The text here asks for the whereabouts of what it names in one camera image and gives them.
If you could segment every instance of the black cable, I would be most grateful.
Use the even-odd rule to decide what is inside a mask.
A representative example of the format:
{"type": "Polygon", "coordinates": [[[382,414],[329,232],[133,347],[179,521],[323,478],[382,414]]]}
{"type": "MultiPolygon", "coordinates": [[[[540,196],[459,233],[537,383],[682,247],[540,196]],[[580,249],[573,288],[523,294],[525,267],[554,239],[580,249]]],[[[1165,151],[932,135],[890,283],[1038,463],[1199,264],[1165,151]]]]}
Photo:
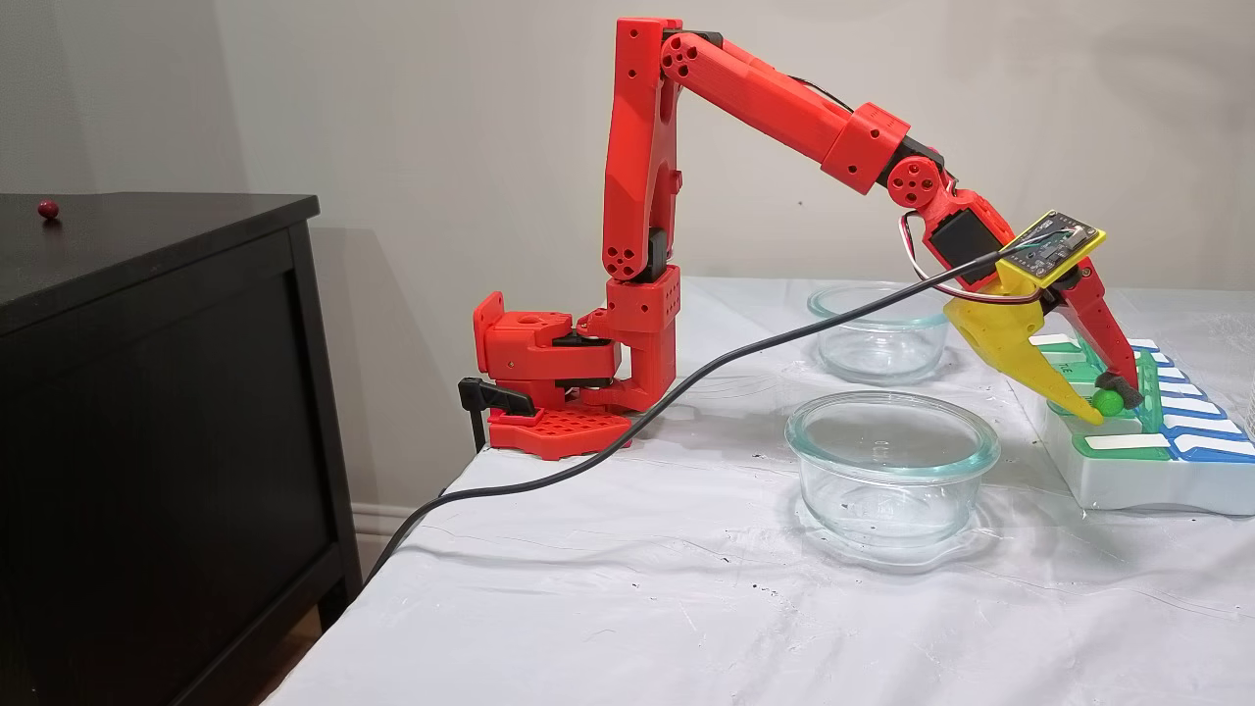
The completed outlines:
{"type": "Polygon", "coordinates": [[[816,84],[813,84],[813,83],[811,83],[811,82],[806,80],[804,78],[801,78],[801,76],[796,76],[796,75],[791,75],[789,78],[791,78],[791,79],[793,79],[793,80],[796,80],[796,82],[798,82],[798,83],[801,83],[802,85],[808,85],[808,87],[811,87],[811,88],[813,88],[813,89],[818,90],[820,93],[825,94],[825,95],[826,95],[826,97],[828,98],[828,100],[832,100],[833,103],[836,103],[837,105],[841,105],[841,107],[842,107],[842,108],[845,108],[846,110],[850,110],[851,113],[853,113],[853,112],[855,112],[855,109],[853,109],[853,108],[851,108],[850,105],[846,105],[846,102],[845,102],[845,100],[842,100],[842,99],[837,98],[836,95],[833,95],[833,94],[828,93],[827,90],[825,90],[825,89],[820,88],[818,85],[816,85],[816,84]]]}
{"type": "Polygon", "coordinates": [[[986,253],[981,255],[980,257],[976,257],[975,260],[971,260],[970,262],[966,262],[964,265],[959,265],[958,267],[953,267],[953,268],[946,270],[946,271],[944,271],[944,272],[941,272],[939,275],[930,276],[929,278],[921,280],[921,281],[919,281],[916,283],[912,283],[912,285],[910,285],[910,286],[907,286],[905,288],[895,291],[894,293],[890,293],[889,296],[877,298],[877,300],[875,300],[875,301],[872,301],[870,303],[863,303],[862,306],[858,306],[857,308],[851,308],[851,310],[846,311],[845,313],[840,313],[840,315],[832,316],[831,319],[825,319],[822,321],[817,321],[817,322],[813,322],[813,324],[809,324],[809,325],[804,325],[802,327],[797,327],[797,329],[793,329],[793,330],[789,330],[789,331],[786,331],[786,332],[782,332],[782,334],[778,334],[778,335],[773,335],[771,337],[764,337],[764,339],[762,339],[762,340],[759,340],[757,342],[750,342],[749,345],[743,345],[740,347],[737,347],[735,350],[729,350],[728,352],[724,352],[723,356],[719,356],[714,361],[710,361],[709,364],[707,364],[707,365],[702,366],[700,369],[698,369],[698,371],[695,374],[693,374],[692,376],[688,376],[686,379],[684,379],[683,381],[680,381],[675,387],[673,387],[670,390],[670,393],[668,393],[666,395],[664,395],[661,400],[659,400],[656,404],[654,404],[653,408],[650,408],[649,410],[645,410],[644,413],[641,413],[640,418],[636,418],[636,421],[633,423],[633,425],[630,428],[628,428],[628,431],[625,431],[622,434],[622,436],[620,436],[619,439],[614,440],[610,444],[610,446],[606,446],[605,449],[602,449],[601,451],[599,451],[592,458],[586,459],[584,461],[580,461],[579,464],[571,466],[570,469],[558,472],[558,473],[556,473],[553,475],[548,475],[548,477],[545,477],[542,479],[536,479],[536,480],[531,480],[531,482],[526,482],[526,483],[516,483],[516,484],[512,484],[512,485],[496,485],[496,487],[488,487],[488,488],[473,488],[473,489],[469,489],[469,490],[458,490],[456,493],[444,494],[444,495],[437,498],[435,500],[429,502],[427,505],[423,505],[418,510],[414,510],[408,518],[405,518],[405,522],[403,522],[400,524],[400,527],[397,528],[397,532],[393,534],[392,539],[388,540],[388,545],[384,547],[383,553],[379,556],[379,561],[375,562],[374,568],[370,569],[370,576],[366,577],[366,583],[369,583],[370,579],[373,579],[375,577],[375,574],[379,573],[379,569],[383,568],[384,563],[388,562],[388,558],[392,557],[392,553],[397,551],[397,547],[405,539],[405,537],[409,535],[409,533],[414,528],[414,525],[417,525],[419,522],[422,522],[423,517],[427,515],[428,513],[430,513],[432,510],[434,510],[434,509],[437,509],[437,508],[439,508],[442,505],[448,505],[449,503],[453,503],[456,500],[469,500],[472,498],[492,498],[492,497],[496,497],[496,495],[512,495],[512,494],[516,494],[516,493],[527,493],[530,490],[540,490],[540,489],[542,489],[545,487],[550,487],[550,485],[553,485],[556,483],[561,483],[561,482],[565,482],[567,479],[572,479],[572,478],[582,474],[584,472],[587,472],[589,469],[596,466],[597,464],[605,461],[615,451],[619,451],[620,449],[622,449],[624,445],[628,444],[629,441],[631,441],[631,439],[634,436],[636,436],[638,434],[640,434],[640,431],[643,429],[645,429],[645,426],[649,425],[649,423],[654,421],[654,419],[658,418],[658,415],[661,414],[663,410],[665,410],[673,403],[675,403],[681,395],[684,395],[690,387],[693,387],[693,385],[695,382],[698,382],[699,380],[702,380],[705,376],[710,375],[715,370],[718,370],[718,369],[720,369],[720,367],[723,367],[723,366],[725,366],[725,365],[728,365],[728,364],[730,364],[730,362],[733,362],[733,361],[735,361],[738,359],[744,359],[745,356],[750,356],[750,355],[753,355],[753,352],[759,352],[762,350],[767,350],[768,347],[773,347],[776,345],[781,345],[782,342],[788,342],[791,340],[797,340],[798,337],[804,337],[804,336],[811,335],[813,332],[820,332],[821,330],[826,330],[826,329],[830,329],[832,326],[837,326],[837,325],[841,325],[843,322],[852,321],[853,319],[857,319],[857,317],[861,317],[861,316],[866,316],[867,313],[871,313],[871,312],[878,311],[880,308],[884,308],[886,306],[897,303],[899,301],[901,301],[901,300],[904,300],[904,298],[906,298],[909,296],[914,296],[914,295],[924,291],[925,288],[931,288],[932,285],[935,285],[935,283],[951,280],[951,278],[954,278],[954,277],[956,277],[956,276],[959,276],[959,275],[961,275],[964,272],[971,271],[971,270],[978,270],[980,267],[989,266],[989,265],[996,262],[998,260],[1001,260],[1003,257],[1010,255],[1012,252],[1015,252],[1015,251],[1025,248],[1025,247],[1033,247],[1035,245],[1037,245],[1035,241],[1028,241],[1028,242],[1024,242],[1024,243],[1022,243],[1022,245],[1019,245],[1019,246],[1017,246],[1014,248],[1007,248],[1007,250],[998,250],[998,251],[994,251],[994,252],[986,252],[986,253]]]}

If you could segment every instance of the black clamp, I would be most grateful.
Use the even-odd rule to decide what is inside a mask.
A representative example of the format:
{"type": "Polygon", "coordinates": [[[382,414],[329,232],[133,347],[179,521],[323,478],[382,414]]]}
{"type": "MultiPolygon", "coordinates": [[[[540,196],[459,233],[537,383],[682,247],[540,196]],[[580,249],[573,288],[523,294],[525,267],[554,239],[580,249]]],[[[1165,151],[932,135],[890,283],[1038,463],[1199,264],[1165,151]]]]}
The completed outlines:
{"type": "Polygon", "coordinates": [[[536,416],[536,405],[532,404],[531,396],[482,379],[458,381],[458,398],[462,399],[462,409],[471,414],[471,434],[474,436],[476,454],[487,443],[483,431],[484,410],[501,410],[513,418],[536,416]]]}

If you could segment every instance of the wall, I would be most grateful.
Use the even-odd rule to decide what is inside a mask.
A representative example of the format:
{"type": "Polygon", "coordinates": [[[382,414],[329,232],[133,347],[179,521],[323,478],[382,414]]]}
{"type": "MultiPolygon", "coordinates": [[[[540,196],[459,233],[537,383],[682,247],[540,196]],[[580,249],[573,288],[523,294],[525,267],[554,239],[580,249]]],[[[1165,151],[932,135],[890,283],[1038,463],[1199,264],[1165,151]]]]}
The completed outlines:
{"type": "MultiPolygon", "coordinates": [[[[1099,223],[1109,283],[1251,287],[1245,0],[60,0],[0,21],[0,188],[311,192],[354,499],[471,456],[469,311],[601,297],[617,15],[674,13],[916,125],[1013,224],[1099,223]]],[[[681,99],[690,273],[904,278],[897,209],[681,99]]]]}

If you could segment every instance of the green slot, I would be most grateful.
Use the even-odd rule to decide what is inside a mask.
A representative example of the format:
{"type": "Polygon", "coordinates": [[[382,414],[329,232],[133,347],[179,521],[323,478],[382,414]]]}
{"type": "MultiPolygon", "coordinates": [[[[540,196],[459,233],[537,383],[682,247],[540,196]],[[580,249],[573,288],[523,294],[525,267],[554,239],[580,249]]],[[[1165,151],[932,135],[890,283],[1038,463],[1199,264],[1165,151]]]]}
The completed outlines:
{"type": "Polygon", "coordinates": [[[1073,364],[1055,364],[1054,370],[1063,375],[1063,380],[1084,385],[1093,385],[1102,374],[1101,370],[1079,361],[1073,364]]]}
{"type": "Polygon", "coordinates": [[[1071,342],[1048,342],[1038,345],[1037,349],[1042,352],[1081,352],[1081,346],[1071,342]]]}
{"type": "Polygon", "coordinates": [[[1155,433],[1163,426],[1163,403],[1160,400],[1160,366],[1150,356],[1137,360],[1137,389],[1145,400],[1137,406],[1142,431],[1155,433]]]}
{"type": "Polygon", "coordinates": [[[1089,459],[1124,459],[1133,461],[1171,461],[1172,458],[1168,456],[1167,449],[1103,449],[1097,450],[1089,446],[1086,438],[1074,434],[1072,435],[1072,446],[1081,453],[1082,456],[1089,459]]]}

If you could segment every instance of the black cabinet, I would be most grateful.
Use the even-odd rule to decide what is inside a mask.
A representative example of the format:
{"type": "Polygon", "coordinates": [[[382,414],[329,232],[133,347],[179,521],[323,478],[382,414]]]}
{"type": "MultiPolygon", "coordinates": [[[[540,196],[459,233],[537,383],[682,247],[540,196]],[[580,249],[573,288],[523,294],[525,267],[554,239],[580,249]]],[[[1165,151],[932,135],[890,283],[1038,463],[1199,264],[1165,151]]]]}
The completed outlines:
{"type": "Polygon", "coordinates": [[[311,196],[0,196],[0,703],[231,703],[361,587],[311,196]]]}

